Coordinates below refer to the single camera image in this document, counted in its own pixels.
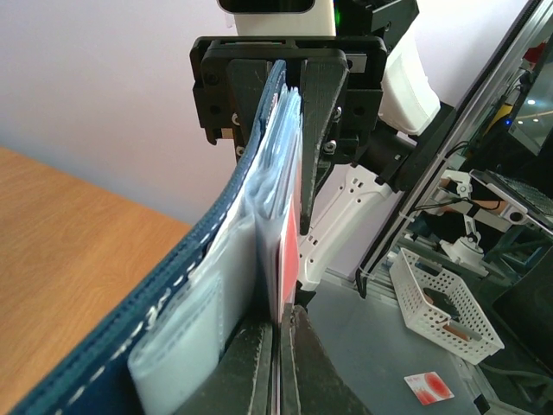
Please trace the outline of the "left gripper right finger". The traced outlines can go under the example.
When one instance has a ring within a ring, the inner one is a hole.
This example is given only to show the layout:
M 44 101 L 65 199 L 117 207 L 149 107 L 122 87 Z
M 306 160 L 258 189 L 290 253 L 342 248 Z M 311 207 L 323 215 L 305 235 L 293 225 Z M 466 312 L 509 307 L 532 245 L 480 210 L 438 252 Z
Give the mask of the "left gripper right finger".
M 300 305 L 284 308 L 280 351 L 280 414 L 369 414 L 336 371 Z

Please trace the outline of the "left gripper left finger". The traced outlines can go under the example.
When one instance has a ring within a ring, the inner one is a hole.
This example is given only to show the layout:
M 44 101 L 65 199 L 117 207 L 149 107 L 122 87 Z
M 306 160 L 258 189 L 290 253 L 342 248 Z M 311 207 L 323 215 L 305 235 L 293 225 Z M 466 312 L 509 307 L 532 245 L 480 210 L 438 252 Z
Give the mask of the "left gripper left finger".
M 272 388 L 273 327 L 246 318 L 219 365 L 178 414 L 267 414 Z

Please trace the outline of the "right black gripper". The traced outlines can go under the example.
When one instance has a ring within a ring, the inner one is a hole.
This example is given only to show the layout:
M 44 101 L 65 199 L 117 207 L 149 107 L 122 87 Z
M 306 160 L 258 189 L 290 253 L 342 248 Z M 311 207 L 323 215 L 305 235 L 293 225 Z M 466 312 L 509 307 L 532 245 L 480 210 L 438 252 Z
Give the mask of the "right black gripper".
M 387 53 L 375 36 L 203 36 L 190 50 L 193 95 L 207 141 L 234 142 L 245 153 L 273 64 L 302 96 L 299 232 L 309 232 L 318 167 L 348 164 L 377 123 Z

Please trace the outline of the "blue card holder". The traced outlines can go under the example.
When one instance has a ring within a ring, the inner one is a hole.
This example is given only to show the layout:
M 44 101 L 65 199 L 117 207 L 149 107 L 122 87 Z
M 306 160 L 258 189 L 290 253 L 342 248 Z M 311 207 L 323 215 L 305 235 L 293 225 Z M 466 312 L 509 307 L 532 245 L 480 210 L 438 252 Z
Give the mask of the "blue card holder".
M 140 414 L 127 368 L 133 346 L 155 326 L 168 301 L 206 255 L 251 169 L 269 107 L 286 84 L 276 61 L 257 105 L 243 156 L 215 203 L 140 284 L 12 409 L 13 414 Z

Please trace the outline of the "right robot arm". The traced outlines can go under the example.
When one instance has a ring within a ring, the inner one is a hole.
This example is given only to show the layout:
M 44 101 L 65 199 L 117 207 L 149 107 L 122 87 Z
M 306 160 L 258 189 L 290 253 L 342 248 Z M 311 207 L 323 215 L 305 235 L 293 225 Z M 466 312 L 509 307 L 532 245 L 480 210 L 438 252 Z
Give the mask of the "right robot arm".
M 430 86 L 411 32 L 415 1 L 223 1 L 234 36 L 204 36 L 190 60 L 207 141 L 241 158 L 271 68 L 304 106 L 300 274 L 305 305 L 370 210 L 408 192 L 435 160 L 454 109 Z

